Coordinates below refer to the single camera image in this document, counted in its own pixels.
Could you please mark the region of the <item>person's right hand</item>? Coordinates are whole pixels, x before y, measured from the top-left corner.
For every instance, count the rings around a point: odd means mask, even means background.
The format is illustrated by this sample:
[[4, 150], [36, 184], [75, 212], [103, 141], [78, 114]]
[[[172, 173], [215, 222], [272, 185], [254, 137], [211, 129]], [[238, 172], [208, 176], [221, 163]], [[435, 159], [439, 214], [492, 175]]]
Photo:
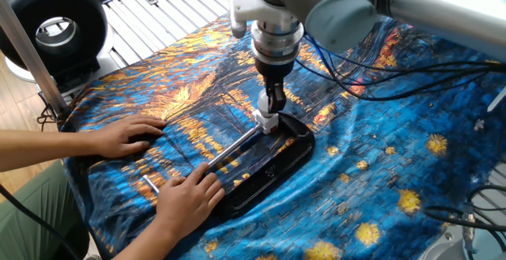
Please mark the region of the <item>person's right hand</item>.
[[200, 164], [188, 177], [170, 178], [160, 189], [155, 227], [171, 241], [198, 228], [225, 196], [225, 189], [209, 165]]

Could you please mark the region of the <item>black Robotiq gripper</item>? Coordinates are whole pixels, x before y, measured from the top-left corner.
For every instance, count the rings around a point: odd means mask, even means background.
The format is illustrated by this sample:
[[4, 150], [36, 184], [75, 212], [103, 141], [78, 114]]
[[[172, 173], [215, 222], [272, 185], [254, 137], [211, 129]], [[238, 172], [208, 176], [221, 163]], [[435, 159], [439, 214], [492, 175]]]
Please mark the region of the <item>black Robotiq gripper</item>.
[[274, 65], [255, 59], [255, 68], [265, 77], [268, 112], [278, 113], [283, 110], [286, 103], [283, 78], [293, 70], [294, 61], [286, 64]]

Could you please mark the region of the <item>person's left hand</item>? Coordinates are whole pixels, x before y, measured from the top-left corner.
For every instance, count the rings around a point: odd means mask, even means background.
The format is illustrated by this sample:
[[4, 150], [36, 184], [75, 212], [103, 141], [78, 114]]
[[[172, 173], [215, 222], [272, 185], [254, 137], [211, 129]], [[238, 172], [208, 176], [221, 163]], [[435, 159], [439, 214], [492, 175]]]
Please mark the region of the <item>person's left hand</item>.
[[160, 137], [167, 123], [148, 115], [130, 115], [86, 134], [91, 155], [120, 158], [147, 150], [146, 136]]

